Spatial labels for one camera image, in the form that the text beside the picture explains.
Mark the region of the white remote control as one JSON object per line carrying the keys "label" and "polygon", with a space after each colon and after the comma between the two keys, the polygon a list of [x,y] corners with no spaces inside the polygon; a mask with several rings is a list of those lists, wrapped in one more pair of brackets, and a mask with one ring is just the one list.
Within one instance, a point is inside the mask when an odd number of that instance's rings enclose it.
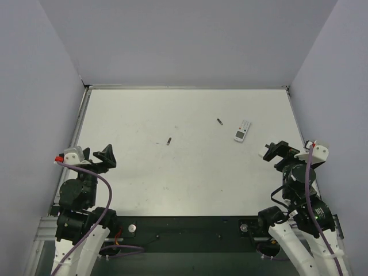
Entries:
{"label": "white remote control", "polygon": [[250,121],[243,120],[233,137],[234,141],[242,143],[248,133],[250,126],[251,126]]}

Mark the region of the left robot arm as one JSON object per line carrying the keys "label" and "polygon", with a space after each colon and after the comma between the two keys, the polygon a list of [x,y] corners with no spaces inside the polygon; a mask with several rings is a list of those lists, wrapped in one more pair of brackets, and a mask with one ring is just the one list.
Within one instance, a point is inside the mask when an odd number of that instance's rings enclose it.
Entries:
{"label": "left robot arm", "polygon": [[[99,159],[98,163],[90,155]],[[55,256],[52,275],[90,275],[104,240],[118,229],[116,211],[110,209],[112,187],[107,184],[108,201],[96,207],[98,181],[116,168],[113,146],[91,153],[80,146],[68,148],[55,158],[55,163],[77,173],[59,189],[59,211],[56,222]]]}

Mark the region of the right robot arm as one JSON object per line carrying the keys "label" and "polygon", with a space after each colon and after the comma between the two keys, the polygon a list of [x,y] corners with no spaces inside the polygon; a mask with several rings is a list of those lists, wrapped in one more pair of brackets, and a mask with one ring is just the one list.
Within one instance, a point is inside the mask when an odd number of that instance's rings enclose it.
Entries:
{"label": "right robot arm", "polygon": [[282,174],[283,202],[258,213],[259,226],[272,237],[299,275],[348,275],[338,230],[327,204],[313,188],[315,169],[327,161],[328,147],[307,141],[304,151],[285,141],[265,145],[260,157]]}

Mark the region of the aluminium frame rail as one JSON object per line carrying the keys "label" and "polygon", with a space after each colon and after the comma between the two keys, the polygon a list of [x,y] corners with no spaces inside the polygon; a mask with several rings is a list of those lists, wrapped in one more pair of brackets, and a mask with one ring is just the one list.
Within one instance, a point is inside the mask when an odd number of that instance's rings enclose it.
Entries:
{"label": "aluminium frame rail", "polygon": [[[90,97],[91,90],[86,87],[69,148],[77,146]],[[90,160],[101,162],[91,152]],[[91,210],[97,199],[99,175],[94,172],[91,175],[79,170],[70,171],[63,167],[54,202],[49,215],[40,220],[35,241],[60,239],[75,244],[95,225],[109,229],[111,235],[121,235],[122,226],[116,212],[109,209],[112,201],[111,187],[108,187],[107,206]]]}

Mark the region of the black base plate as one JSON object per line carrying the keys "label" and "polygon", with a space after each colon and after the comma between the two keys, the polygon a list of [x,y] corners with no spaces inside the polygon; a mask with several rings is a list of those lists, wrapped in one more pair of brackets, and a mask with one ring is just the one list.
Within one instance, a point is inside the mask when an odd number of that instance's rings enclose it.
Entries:
{"label": "black base plate", "polygon": [[112,257],[144,253],[243,253],[275,257],[280,245],[257,216],[120,216],[103,243]]}

